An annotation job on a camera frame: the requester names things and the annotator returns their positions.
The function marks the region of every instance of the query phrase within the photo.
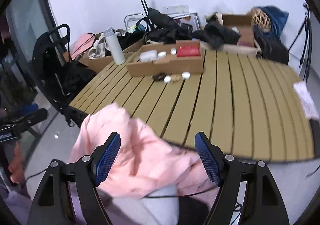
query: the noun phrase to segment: white power strip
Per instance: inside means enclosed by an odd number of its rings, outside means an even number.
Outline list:
[[[187,14],[189,13],[189,6],[188,5],[178,5],[178,6],[168,6],[163,7],[162,9],[163,14]]]

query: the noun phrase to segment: metal screw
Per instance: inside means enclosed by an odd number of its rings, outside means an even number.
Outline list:
[[[258,166],[260,166],[260,167],[265,167],[265,166],[266,166],[266,163],[263,162],[263,161],[258,161]]]
[[[57,165],[58,165],[58,162],[57,162],[57,161],[53,161],[53,162],[50,164],[51,167],[56,167]]]
[[[231,155],[226,155],[225,158],[226,158],[226,160],[228,160],[228,161],[233,161],[233,160],[235,159],[235,158],[234,158],[233,156],[231,156]]]
[[[90,161],[90,159],[91,159],[90,156],[83,156],[82,157],[82,161],[84,161],[84,162],[88,162],[88,161]]]

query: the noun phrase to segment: blue gripper pad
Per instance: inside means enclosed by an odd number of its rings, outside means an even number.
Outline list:
[[[120,135],[116,133],[108,145],[106,151],[103,153],[101,159],[98,161],[96,165],[96,172],[95,172],[95,182],[98,186],[101,182],[105,181],[111,166],[119,152],[121,144]]]
[[[210,181],[214,182],[218,187],[220,187],[222,180],[219,174],[219,164],[210,152],[207,144],[204,142],[204,139],[207,138],[202,138],[202,136],[199,133],[196,134],[196,150],[198,151],[199,157],[205,168],[205,171],[207,172]]]

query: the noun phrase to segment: pink bag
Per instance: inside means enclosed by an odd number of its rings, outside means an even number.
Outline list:
[[[70,51],[71,59],[74,60],[79,54],[88,50],[93,46],[94,34],[83,34],[78,40],[73,44]]]

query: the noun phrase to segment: white paper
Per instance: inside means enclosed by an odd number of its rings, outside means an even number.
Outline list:
[[[301,105],[306,118],[319,119],[319,113],[315,107],[313,99],[310,96],[306,83],[303,81],[299,83],[294,83],[293,88],[300,98]]]

